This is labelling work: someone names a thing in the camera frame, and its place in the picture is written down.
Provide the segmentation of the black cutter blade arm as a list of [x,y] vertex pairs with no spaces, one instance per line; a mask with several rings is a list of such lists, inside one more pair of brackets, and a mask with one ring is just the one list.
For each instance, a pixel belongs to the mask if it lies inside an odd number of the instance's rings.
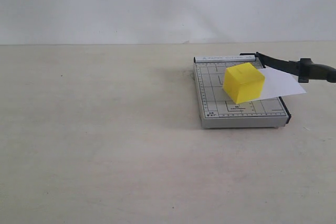
[[259,52],[256,52],[255,56],[265,66],[297,76],[299,83],[308,83],[309,80],[325,80],[335,83],[335,68],[314,63],[310,58],[301,58],[299,61],[284,61]]

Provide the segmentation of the grey paper cutter base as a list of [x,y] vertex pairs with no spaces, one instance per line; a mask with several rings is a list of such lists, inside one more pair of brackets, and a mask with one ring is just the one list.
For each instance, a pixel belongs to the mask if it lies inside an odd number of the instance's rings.
[[226,68],[246,62],[257,69],[265,67],[254,53],[194,57],[193,75],[203,128],[284,127],[289,123],[291,114],[282,97],[235,104],[223,90]]

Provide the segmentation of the white paper sheet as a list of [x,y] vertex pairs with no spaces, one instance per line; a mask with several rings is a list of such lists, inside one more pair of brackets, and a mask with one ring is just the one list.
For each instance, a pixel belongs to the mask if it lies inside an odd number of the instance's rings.
[[262,68],[259,71],[265,77],[265,82],[261,95],[254,101],[306,93],[304,88],[289,73],[274,68]]

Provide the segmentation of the yellow cube block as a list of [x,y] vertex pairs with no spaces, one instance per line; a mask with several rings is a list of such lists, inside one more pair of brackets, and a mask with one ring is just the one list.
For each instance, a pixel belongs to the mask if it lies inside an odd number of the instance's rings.
[[223,90],[235,104],[258,100],[265,83],[265,76],[251,63],[226,68]]

